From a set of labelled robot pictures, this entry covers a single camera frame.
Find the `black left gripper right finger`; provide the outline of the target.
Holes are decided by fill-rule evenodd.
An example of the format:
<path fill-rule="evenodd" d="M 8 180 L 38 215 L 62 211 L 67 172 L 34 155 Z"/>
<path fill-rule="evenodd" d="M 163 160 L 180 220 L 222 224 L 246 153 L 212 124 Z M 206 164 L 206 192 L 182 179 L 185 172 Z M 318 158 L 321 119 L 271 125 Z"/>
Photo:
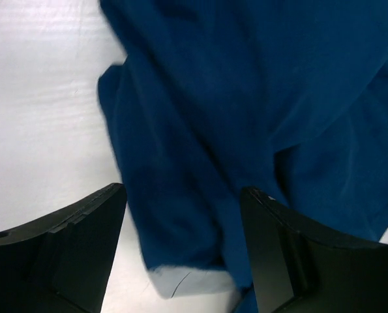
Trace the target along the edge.
<path fill-rule="evenodd" d="M 324 226 L 256 188 L 241 217 L 260 312 L 388 312 L 388 245 Z"/>

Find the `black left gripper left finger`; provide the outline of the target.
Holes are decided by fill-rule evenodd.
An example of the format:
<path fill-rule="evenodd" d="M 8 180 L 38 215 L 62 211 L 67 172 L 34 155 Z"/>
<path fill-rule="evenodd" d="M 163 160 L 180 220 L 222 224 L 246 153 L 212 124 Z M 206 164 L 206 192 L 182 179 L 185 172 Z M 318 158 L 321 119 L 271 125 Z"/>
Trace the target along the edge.
<path fill-rule="evenodd" d="M 0 231 L 0 312 L 100 312 L 125 208 L 113 183 Z"/>

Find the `blue Mickey Mouse t-shirt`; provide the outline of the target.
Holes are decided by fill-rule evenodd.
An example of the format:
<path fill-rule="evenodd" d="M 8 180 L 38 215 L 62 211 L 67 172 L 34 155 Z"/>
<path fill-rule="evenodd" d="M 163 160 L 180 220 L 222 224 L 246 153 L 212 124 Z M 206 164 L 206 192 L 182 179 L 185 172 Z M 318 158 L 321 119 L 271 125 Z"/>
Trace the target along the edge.
<path fill-rule="evenodd" d="M 126 52 L 98 81 L 143 260 L 224 271 L 256 312 L 239 196 L 388 228 L 388 1 L 101 1 Z"/>

